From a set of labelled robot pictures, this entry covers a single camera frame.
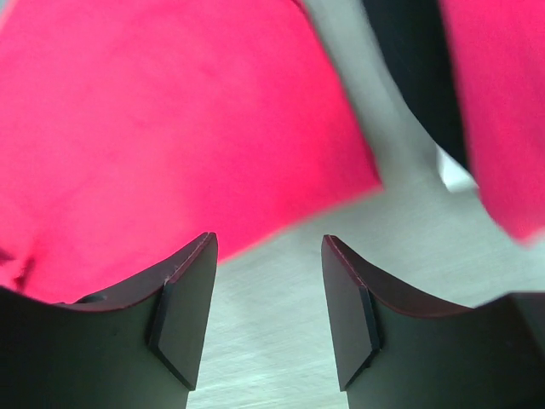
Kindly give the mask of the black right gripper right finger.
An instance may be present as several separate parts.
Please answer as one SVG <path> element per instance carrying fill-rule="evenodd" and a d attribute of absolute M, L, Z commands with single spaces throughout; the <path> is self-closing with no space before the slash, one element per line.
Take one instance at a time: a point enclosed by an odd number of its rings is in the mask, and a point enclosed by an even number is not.
<path fill-rule="evenodd" d="M 339 386 L 352 408 L 541 408 L 544 295 L 432 296 L 333 235 L 321 248 Z"/>

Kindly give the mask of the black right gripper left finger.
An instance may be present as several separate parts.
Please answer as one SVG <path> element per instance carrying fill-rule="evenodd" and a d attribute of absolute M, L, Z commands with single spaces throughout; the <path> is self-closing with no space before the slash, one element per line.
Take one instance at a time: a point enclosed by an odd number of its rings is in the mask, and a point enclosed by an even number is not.
<path fill-rule="evenodd" d="M 4 408 L 183 408 L 197 384 L 218 242 L 75 303 L 1 291 Z"/>

